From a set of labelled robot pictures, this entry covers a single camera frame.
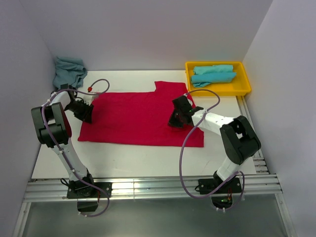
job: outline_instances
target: blue towel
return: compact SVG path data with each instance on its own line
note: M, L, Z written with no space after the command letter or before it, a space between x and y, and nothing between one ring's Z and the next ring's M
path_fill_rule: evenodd
M56 77L53 85L60 89L63 84L72 85L75 88L83 86L83 79L88 74L83 66L83 61L77 58L57 57Z
M204 75L193 75L191 82L194 87L200 88L211 83L229 83L236 76L236 73L208 73Z
M207 73L232 73L232 65L215 65L215 66L204 66L194 67L193 72L195 75L203 75Z

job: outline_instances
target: yellow tray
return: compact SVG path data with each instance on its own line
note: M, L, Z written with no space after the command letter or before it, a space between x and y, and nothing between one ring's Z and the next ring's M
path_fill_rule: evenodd
M222 96L236 96L245 95L251 92L251 87L245 72L245 69L241 62L186 62L186 73L188 79L188 91L195 90L191 83L191 76L194 75L193 68L195 66L213 66L220 64L228 64L233 66L233 72L236 73L235 78L230 83L213 83L207 85L205 89L212 90L218 95ZM212 93L207 91L197 91L191 93L192 96L214 96Z

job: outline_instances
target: table surface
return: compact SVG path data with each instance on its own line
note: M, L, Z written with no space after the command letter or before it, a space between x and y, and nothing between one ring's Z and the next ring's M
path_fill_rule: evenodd
M154 91L154 81L187 81L185 71L89 71L80 90L86 91L100 78L110 81L110 92ZM106 86L105 82L98 82L94 85L93 91L102 91ZM80 97L91 101L91 96ZM215 104L217 99L194 97L194 101L196 105L207 108ZM236 97L221 97L221 103L212 112L228 117L239 116ZM73 146L94 178L179 176L180 147L78 142L82 122L70 111L66 111L66 115L73 132ZM204 148L185 148L183 175L213 175L225 157L221 137L207 131L204 133ZM248 159L241 170L245 174L256 174L253 159ZM32 178L68 178L68 174L59 157L46 145L41 145Z

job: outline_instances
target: white wall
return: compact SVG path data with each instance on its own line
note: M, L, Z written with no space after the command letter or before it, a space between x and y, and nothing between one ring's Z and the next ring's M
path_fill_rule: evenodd
M89 70L242 61L272 0L21 0L53 55Z
M52 91L54 63L18 0L0 0L0 232L11 236L38 152L31 108Z
M316 233L315 22L315 0L274 0L243 61L263 154L301 237Z

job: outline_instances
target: red towel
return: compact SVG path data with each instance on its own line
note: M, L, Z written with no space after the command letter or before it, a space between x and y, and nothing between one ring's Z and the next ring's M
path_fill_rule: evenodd
M107 92L93 100L92 124L82 123L78 141L181 147L192 127L170 127L168 121L172 100L188 92L186 85L165 81L155 85L154 92ZM203 147L204 133L196 129L186 146Z

